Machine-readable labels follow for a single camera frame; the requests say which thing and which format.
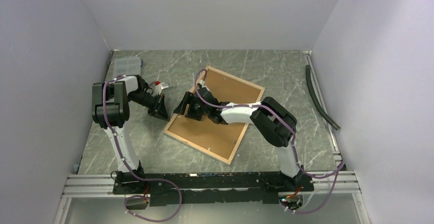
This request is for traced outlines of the brown backing board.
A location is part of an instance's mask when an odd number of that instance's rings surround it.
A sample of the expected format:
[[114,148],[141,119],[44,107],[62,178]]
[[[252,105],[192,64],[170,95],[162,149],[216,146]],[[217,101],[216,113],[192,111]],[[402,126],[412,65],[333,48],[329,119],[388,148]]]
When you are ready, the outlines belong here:
[[194,78],[193,87],[175,108],[164,133],[229,165],[249,118],[239,115],[241,108],[229,113],[222,106],[258,102],[264,91],[260,85],[207,66]]

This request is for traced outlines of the white wooden picture frame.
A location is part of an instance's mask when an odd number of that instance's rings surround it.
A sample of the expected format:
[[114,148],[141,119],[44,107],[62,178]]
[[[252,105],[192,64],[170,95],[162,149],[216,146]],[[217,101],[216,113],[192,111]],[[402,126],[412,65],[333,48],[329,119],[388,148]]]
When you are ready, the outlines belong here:
[[[211,93],[219,101],[234,103],[254,103],[260,101],[265,88],[228,74],[216,68],[205,67],[207,73],[200,71],[199,79],[204,79]],[[227,165],[236,156],[248,124],[215,124],[207,116],[200,121],[174,114],[163,132],[200,152],[203,152]]]

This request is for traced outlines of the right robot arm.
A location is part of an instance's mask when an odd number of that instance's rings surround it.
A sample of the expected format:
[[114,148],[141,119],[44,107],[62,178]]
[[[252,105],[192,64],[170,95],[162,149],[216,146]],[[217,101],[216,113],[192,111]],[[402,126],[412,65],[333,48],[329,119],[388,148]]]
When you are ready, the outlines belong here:
[[302,164],[295,155],[296,118],[274,98],[238,104],[219,101],[206,86],[186,92],[173,111],[193,120],[206,116],[215,124],[253,124],[278,153],[282,186],[289,191],[301,184]]

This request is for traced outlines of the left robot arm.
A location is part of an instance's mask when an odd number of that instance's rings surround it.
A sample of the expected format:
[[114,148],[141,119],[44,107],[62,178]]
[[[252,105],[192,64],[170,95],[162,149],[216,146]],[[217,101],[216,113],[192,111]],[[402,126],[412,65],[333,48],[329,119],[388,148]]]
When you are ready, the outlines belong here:
[[168,87],[160,81],[147,83],[140,75],[119,75],[92,85],[92,119],[111,141],[118,164],[116,179],[126,180],[133,193],[142,192],[147,180],[128,132],[129,103],[147,108],[151,117],[169,121],[163,94]]

